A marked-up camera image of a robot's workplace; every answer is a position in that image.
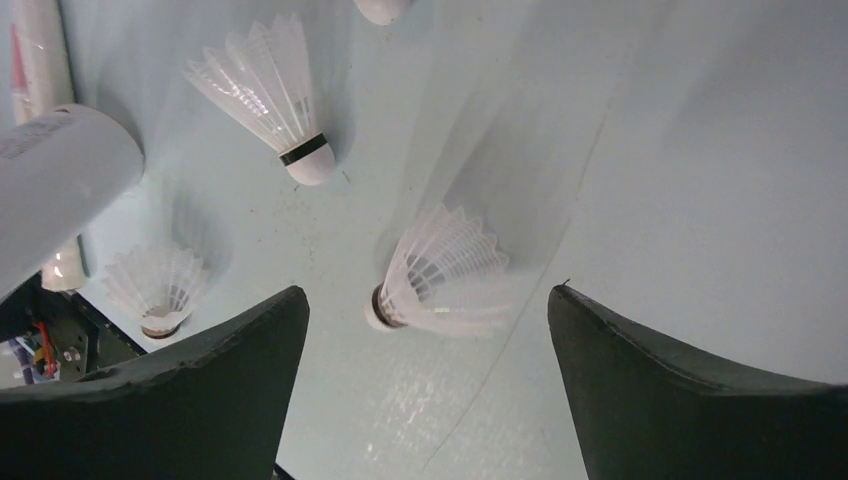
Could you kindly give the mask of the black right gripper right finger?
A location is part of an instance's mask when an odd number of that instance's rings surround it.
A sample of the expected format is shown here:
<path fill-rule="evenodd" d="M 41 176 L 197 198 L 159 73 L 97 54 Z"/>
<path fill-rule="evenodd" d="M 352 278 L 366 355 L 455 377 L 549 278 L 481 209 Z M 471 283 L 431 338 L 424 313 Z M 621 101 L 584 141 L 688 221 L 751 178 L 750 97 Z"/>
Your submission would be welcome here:
<path fill-rule="evenodd" d="M 590 478 L 846 477 L 845 385 L 717 356 L 565 284 L 547 319 Z"/>

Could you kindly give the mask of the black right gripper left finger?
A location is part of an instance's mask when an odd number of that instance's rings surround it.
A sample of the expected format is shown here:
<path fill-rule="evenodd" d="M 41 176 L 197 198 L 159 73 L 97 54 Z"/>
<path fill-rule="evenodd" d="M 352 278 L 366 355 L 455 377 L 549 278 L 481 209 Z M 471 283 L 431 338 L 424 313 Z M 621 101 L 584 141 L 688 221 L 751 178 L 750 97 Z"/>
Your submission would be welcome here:
<path fill-rule="evenodd" d="M 310 317 L 288 287 L 146 355 L 1 393 L 5 479 L 282 479 Z"/>

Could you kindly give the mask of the white shuttlecock front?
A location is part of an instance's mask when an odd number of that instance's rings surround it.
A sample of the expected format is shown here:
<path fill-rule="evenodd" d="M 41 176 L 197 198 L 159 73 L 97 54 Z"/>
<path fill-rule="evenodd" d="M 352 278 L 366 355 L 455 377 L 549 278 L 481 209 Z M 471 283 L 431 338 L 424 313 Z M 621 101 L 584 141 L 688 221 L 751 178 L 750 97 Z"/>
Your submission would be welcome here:
<path fill-rule="evenodd" d="M 151 339 L 174 335 L 204 298 L 210 272 L 193 249 L 174 241 L 136 246 L 105 267 L 107 295 Z"/>

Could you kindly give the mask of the white shuttlecock tube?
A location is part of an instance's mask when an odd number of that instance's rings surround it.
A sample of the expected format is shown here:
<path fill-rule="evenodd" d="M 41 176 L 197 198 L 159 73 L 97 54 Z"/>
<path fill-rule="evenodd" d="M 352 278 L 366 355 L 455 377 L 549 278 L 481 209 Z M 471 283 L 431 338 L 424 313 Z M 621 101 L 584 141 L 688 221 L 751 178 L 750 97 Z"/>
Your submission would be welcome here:
<path fill-rule="evenodd" d="M 80 234 L 144 171 L 141 148 L 116 120 L 66 104 L 45 140 L 33 122 L 1 136 L 1 294 L 7 296 Z"/>

